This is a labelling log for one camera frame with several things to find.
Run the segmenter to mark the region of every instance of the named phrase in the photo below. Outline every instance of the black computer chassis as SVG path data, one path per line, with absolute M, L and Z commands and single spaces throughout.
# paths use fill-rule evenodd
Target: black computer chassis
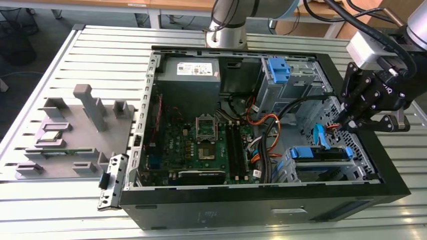
M 196 51 L 208 48 L 154 46 L 154 50 Z M 254 50 L 223 49 L 236 54 Z M 315 57 L 335 93 L 343 78 L 327 54 L 268 51 Z M 410 195 L 385 147 L 373 131 L 357 131 L 381 184 L 123 191 L 120 206 L 143 230 L 335 222 L 363 209 Z

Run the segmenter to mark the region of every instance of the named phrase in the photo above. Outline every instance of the floor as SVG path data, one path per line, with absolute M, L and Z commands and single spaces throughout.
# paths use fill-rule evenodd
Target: floor
M 30 36 L 30 41 L 38 52 L 38 59 L 27 66 L 11 66 L 0 59 L 0 78 L 10 86 L 7 92 L 0 92 L 0 140 L 3 139 L 10 126 L 24 106 L 24 103 L 34 91 L 35 86 L 42 78 L 58 50 L 70 34 L 75 24 L 116 26 L 116 27 L 138 27 L 150 28 L 150 20 L 146 14 L 135 15 L 131 13 L 111 12 L 88 12 L 88 11 L 63 11 L 63 19 L 56 20 L 48 9 L 36 9 L 35 20 L 40 28 L 40 32 Z M 170 19 L 164 15 L 162 18 L 162 26 L 166 29 L 203 30 L 210 25 L 208 17 L 183 16 L 171 24 Z M 267 20 L 248 20 L 247 32 L 256 34 L 271 34 L 268 30 Z M 10 73 L 27 72 L 34 73 L 14 74 Z M 427 96 L 418 101 L 423 109 L 427 109 Z

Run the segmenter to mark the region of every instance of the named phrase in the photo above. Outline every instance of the aluminum table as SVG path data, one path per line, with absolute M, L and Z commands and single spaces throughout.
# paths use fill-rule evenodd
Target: aluminum table
M 342 75 L 351 61 L 347 43 L 314 37 L 247 36 L 252 50 L 330 54 Z M 123 210 L 98 212 L 98 179 L 8 181 L 15 176 L 15 164 L 27 161 L 23 149 L 34 143 L 46 117 L 39 108 L 47 97 L 78 104 L 74 87 L 84 83 L 91 84 L 94 97 L 106 105 L 124 99 L 139 108 L 152 45 L 203 47 L 204 35 L 200 31 L 107 26 L 86 26 L 71 32 L 0 144 L 0 239 L 427 238 L 427 118 L 417 104 L 407 111 L 411 131 L 378 133 L 413 194 L 339 222 L 143 231 Z

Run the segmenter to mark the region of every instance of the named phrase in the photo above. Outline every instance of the open computer tower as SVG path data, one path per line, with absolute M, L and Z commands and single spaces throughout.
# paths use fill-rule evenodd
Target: open computer tower
M 411 194 L 375 133 L 327 129 L 343 81 L 327 54 L 155 46 L 146 81 L 131 155 L 111 158 L 98 206 L 123 208 L 142 229 L 339 221 Z M 252 159 L 267 125 L 247 117 L 312 95 L 327 97 L 267 136 L 270 145 L 279 134 L 263 177 Z

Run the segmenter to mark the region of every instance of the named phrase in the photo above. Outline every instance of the power supply label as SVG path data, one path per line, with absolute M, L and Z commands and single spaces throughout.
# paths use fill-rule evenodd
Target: power supply label
M 212 76 L 212 63 L 180 62 L 176 66 L 176 75 Z

